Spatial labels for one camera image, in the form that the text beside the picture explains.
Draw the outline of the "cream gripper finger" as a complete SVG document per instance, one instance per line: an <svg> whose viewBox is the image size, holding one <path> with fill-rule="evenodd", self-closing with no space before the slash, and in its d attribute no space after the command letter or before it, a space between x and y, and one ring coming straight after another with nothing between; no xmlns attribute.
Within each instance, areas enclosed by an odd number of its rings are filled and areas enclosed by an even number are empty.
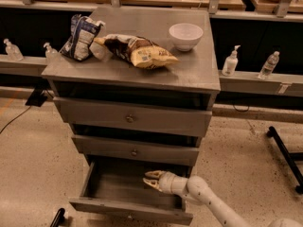
<svg viewBox="0 0 303 227"><path fill-rule="evenodd" d="M162 189L160 188L160 183L159 183L158 180L155 180L155 179L146 179L146 178L144 178L144 179L143 179L143 182L144 182L146 185L148 185L148 186L154 188L155 190L158 190L159 192L162 191Z"/></svg>
<svg viewBox="0 0 303 227"><path fill-rule="evenodd" d="M163 170L148 171L145 176L151 179L160 179L165 174Z"/></svg>

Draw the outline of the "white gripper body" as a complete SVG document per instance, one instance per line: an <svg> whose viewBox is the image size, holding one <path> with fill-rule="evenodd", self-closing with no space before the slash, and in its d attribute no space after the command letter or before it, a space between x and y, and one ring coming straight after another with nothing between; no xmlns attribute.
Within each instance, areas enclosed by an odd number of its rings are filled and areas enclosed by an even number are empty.
<svg viewBox="0 0 303 227"><path fill-rule="evenodd" d="M187 178L180 177L171 172L165 172L159 179L159 190L166 194L184 196L187 190Z"/></svg>

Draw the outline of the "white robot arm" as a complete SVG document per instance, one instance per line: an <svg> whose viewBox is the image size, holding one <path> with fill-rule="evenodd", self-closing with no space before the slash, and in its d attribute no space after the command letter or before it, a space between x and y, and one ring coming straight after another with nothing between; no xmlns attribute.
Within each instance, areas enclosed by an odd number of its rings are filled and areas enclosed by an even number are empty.
<svg viewBox="0 0 303 227"><path fill-rule="evenodd" d="M189 178L177 176L163 170L148 171L143 182L154 189L174 194L197 205L205 205L222 227L251 227L231 207L222 201L199 176Z"/></svg>

